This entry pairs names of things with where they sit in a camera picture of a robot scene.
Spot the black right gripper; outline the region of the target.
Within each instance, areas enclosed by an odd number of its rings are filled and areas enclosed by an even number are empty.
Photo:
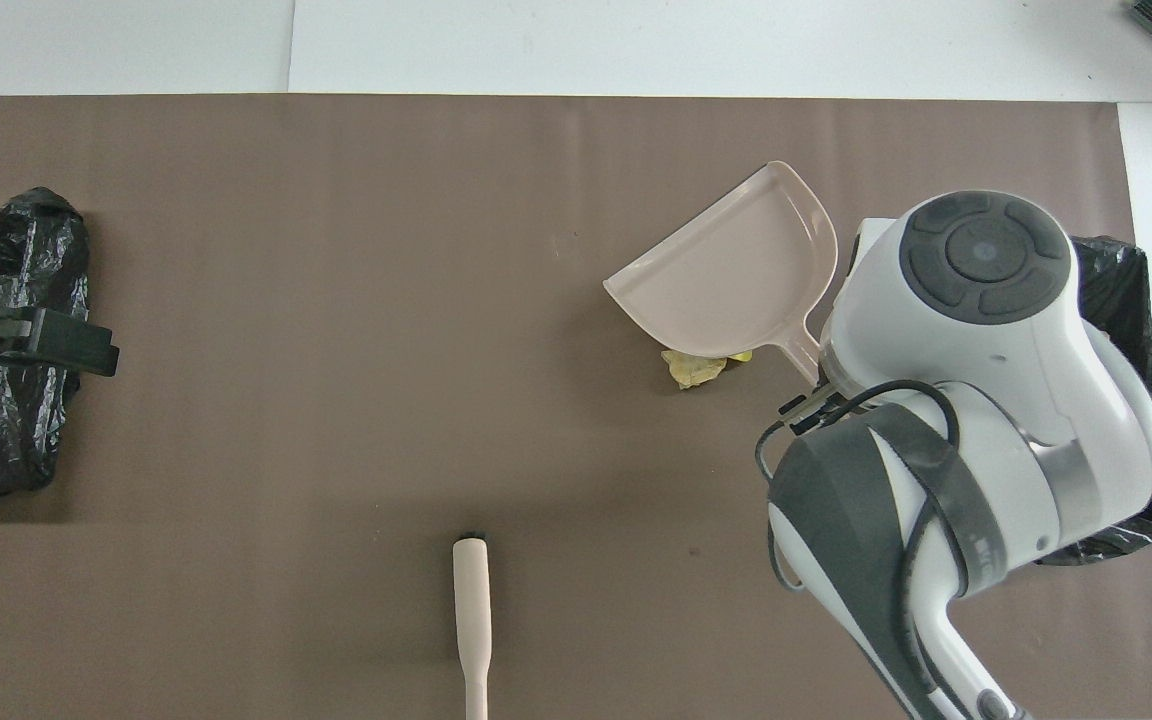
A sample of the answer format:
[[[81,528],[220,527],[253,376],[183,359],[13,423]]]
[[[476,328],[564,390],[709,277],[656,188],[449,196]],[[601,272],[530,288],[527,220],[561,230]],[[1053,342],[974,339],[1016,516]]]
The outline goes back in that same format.
[[[820,386],[809,395],[788,401],[780,409],[780,420],[791,432],[809,432],[817,429],[829,414],[844,404],[844,396],[833,386]]]

